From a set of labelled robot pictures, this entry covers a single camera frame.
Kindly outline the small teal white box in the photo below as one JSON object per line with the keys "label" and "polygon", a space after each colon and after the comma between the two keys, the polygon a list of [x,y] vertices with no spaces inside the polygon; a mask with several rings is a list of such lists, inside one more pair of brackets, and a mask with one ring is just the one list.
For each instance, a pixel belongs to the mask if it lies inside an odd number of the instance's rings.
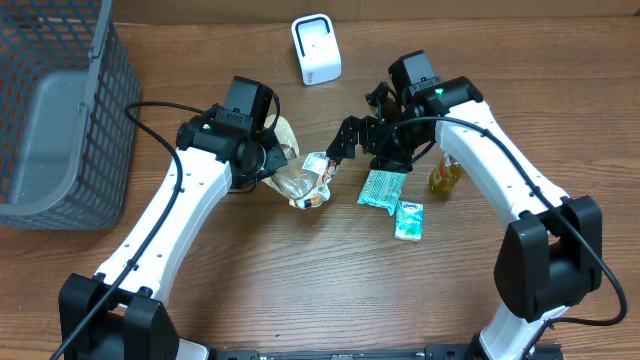
{"label": "small teal white box", "polygon": [[419,242],[422,239],[424,207],[422,204],[399,201],[395,212],[394,238]]}

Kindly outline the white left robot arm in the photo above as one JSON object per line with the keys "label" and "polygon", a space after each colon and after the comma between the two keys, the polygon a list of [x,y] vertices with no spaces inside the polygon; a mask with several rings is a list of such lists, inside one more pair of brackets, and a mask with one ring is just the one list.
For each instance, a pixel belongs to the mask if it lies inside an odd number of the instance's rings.
{"label": "white left robot arm", "polygon": [[213,359],[208,345],[181,337],[167,311],[177,273],[204,221],[229,193],[246,194],[287,163],[266,120],[279,106],[270,87],[233,78],[223,104],[193,109],[174,145],[155,134],[172,161],[155,196],[92,277],[62,286],[59,359]]}

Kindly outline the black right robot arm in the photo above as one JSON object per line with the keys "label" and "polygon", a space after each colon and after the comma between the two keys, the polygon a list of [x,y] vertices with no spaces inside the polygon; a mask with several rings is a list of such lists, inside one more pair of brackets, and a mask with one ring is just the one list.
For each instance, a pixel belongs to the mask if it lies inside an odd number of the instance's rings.
{"label": "black right robot arm", "polygon": [[421,145],[438,145],[470,176],[504,225],[494,266],[501,298],[492,321],[467,345],[429,345],[429,359],[559,359],[541,337],[602,282],[602,213],[570,197],[502,131],[466,77],[439,78],[423,51],[398,58],[366,97],[375,114],[345,119],[327,154],[357,150],[371,168],[407,173]]}

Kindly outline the light teal snack packet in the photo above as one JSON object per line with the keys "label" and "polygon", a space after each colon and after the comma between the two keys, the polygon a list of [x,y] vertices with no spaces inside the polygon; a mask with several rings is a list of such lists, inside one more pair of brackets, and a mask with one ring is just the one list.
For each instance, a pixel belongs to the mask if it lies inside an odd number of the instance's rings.
{"label": "light teal snack packet", "polygon": [[370,170],[357,203],[383,208],[393,216],[406,178],[404,173]]}

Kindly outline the cream brown bread bag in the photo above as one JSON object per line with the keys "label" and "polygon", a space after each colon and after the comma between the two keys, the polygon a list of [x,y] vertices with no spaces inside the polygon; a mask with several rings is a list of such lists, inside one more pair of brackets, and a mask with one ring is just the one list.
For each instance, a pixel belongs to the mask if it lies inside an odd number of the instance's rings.
{"label": "cream brown bread bag", "polygon": [[298,209],[321,206],[331,197],[329,183],[338,171],[338,163],[324,152],[302,154],[289,122],[278,118],[275,135],[280,142],[287,164],[262,182],[288,199]]}

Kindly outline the yellow Vim dish soap bottle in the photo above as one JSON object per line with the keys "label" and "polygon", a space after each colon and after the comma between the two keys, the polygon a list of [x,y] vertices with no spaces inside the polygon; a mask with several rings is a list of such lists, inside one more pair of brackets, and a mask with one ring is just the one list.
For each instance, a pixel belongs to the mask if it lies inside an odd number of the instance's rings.
{"label": "yellow Vim dish soap bottle", "polygon": [[430,191],[448,197],[457,182],[466,174],[463,166],[450,154],[445,154],[429,177]]}

